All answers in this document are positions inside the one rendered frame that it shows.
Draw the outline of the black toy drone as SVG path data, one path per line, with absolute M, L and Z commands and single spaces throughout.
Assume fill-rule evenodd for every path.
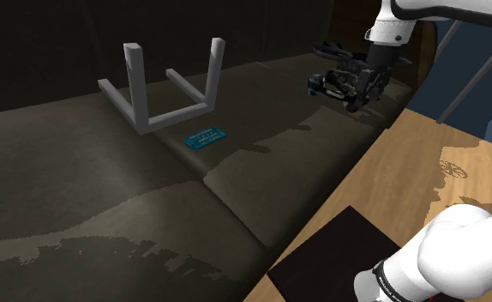
M 339 42 L 324 41 L 315 45 L 312 52 L 319 57 L 335 61 L 337 66 L 326 73 L 314 74 L 308 79 L 308 95 L 324 94 L 336 100 L 347 101 L 357 95 L 357 83 L 366 63 L 367 55 L 342 49 Z

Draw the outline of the teal flat card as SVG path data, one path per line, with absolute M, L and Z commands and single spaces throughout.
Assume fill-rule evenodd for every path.
M 224 137 L 226 137 L 226 134 L 222 130 L 219 130 L 215 126 L 211 126 L 192 135 L 186 136 L 184 139 L 184 144 L 192 149 L 200 149 Z

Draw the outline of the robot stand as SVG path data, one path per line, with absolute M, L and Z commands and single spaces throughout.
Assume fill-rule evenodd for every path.
M 399 250 L 348 206 L 267 273 L 285 302 L 357 302 L 357 273 Z

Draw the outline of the dark olive sofa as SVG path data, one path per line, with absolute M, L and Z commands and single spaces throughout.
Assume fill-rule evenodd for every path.
M 212 112 L 144 136 L 103 94 L 0 112 L 0 302 L 242 302 L 413 94 L 349 113 L 307 93 L 331 67 L 225 69 Z

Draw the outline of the grey upturned stool frame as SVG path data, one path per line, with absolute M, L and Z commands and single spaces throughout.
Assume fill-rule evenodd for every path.
M 125 116 L 138 134 L 145 135 L 161 130 L 214 110 L 225 54 L 225 41 L 223 39 L 212 39 L 204 92 L 195 88 L 174 69 L 165 71 L 166 77 L 193 100 L 194 104 L 152 118 L 148 116 L 147 84 L 142 47 L 136 43 L 125 43 L 123 44 L 123 52 L 129 80 L 130 100 L 126 100 L 107 79 L 98 80 L 98 85 L 101 92 Z

